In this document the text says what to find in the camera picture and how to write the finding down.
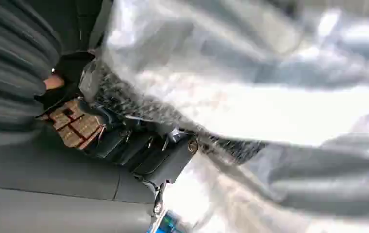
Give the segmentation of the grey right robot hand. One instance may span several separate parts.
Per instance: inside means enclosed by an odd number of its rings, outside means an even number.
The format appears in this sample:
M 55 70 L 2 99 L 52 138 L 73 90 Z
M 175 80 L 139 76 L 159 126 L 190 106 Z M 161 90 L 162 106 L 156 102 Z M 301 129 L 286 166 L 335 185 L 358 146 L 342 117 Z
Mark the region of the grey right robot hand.
M 0 1 L 0 233 L 144 233 L 155 191 L 66 146 L 36 119 L 56 37 L 20 0 Z

